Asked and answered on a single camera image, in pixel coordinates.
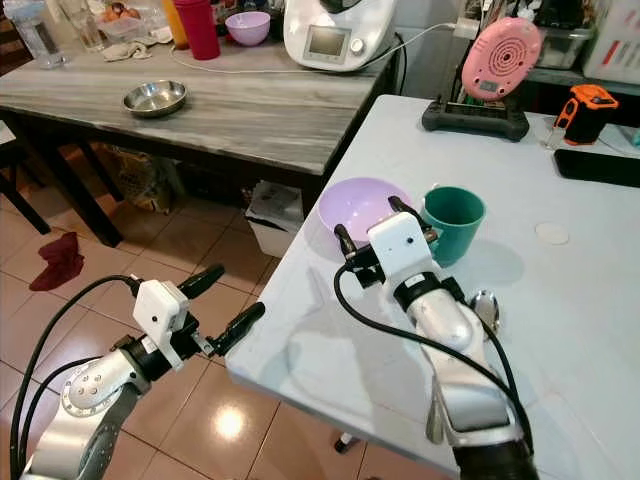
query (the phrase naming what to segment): control display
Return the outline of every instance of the control display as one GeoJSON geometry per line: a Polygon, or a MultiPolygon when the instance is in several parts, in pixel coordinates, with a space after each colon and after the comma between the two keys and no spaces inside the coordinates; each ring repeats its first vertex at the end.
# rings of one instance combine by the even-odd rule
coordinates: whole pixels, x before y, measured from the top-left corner
{"type": "Polygon", "coordinates": [[[309,51],[311,53],[340,56],[347,32],[336,28],[312,26],[310,33],[309,51]]]}

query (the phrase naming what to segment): metal spoon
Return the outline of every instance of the metal spoon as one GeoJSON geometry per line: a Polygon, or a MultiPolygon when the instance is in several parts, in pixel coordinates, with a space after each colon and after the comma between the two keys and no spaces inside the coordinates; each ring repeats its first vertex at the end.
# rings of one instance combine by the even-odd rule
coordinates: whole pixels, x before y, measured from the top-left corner
{"type": "Polygon", "coordinates": [[[500,309],[498,308],[498,300],[493,292],[489,290],[480,290],[473,298],[469,300],[469,307],[489,328],[498,334],[500,328],[500,309]]]}

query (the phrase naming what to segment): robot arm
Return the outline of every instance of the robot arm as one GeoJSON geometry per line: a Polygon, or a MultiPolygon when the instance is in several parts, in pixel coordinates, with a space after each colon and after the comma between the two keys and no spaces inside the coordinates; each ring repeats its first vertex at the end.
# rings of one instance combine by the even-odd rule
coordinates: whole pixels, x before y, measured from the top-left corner
{"type": "Polygon", "coordinates": [[[490,378],[482,321],[464,303],[455,280],[438,280],[439,267],[428,246],[437,241],[435,232],[410,207],[393,197],[389,201],[398,213],[369,229],[369,245],[356,249],[346,229],[336,227],[347,259],[336,275],[338,299],[368,326],[396,335],[402,332],[366,319],[345,305],[339,276],[352,271],[363,288],[382,282],[387,296],[395,298],[409,316],[417,335],[402,336],[425,340],[420,342],[422,351],[433,369],[427,437],[441,443],[446,436],[463,480],[536,480],[526,414],[517,392],[504,384],[499,388],[496,381],[502,382],[490,378]]]}
{"type": "Polygon", "coordinates": [[[202,338],[188,313],[189,298],[206,290],[224,270],[207,270],[176,287],[140,281],[134,318],[145,331],[126,336],[104,357],[77,367],[64,384],[58,411],[26,465],[22,480],[99,480],[111,461],[122,424],[151,382],[202,352],[224,355],[264,313],[257,303],[218,338],[202,338]]]}

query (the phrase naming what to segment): yellow bottle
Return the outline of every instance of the yellow bottle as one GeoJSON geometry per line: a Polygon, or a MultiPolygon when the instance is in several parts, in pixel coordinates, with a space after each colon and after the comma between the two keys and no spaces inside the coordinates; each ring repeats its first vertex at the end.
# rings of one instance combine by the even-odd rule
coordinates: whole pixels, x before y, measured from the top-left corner
{"type": "Polygon", "coordinates": [[[184,33],[184,27],[182,26],[182,21],[180,20],[176,6],[173,4],[173,0],[162,0],[162,6],[167,14],[169,28],[171,29],[171,35],[173,35],[173,43],[175,43],[178,50],[186,50],[189,48],[187,34],[184,33]]]}

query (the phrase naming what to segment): white table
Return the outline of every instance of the white table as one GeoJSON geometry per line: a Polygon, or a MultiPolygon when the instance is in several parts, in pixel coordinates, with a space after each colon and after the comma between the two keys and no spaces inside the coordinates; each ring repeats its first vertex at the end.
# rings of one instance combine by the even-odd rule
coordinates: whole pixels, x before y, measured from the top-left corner
{"type": "MultiPolygon", "coordinates": [[[[500,301],[499,337],[532,422],[541,478],[638,478],[640,189],[561,178],[540,145],[551,117],[529,115],[530,132],[511,143],[426,132],[420,117],[427,103],[380,97],[329,183],[385,178],[416,206],[434,182],[477,193],[486,219],[449,272],[467,295],[488,288],[500,301]],[[568,233],[569,242],[541,239],[536,226],[544,222],[568,233]]],[[[633,148],[614,127],[603,138],[633,148]]],[[[589,148],[615,154],[602,144],[589,148]]],[[[429,367],[416,345],[341,310],[332,278],[342,263],[314,208],[260,297],[265,317],[227,357],[229,371],[454,475],[450,448],[424,436],[429,367]]],[[[363,292],[352,275],[343,285],[359,310],[410,328],[378,287],[363,292]]]]}

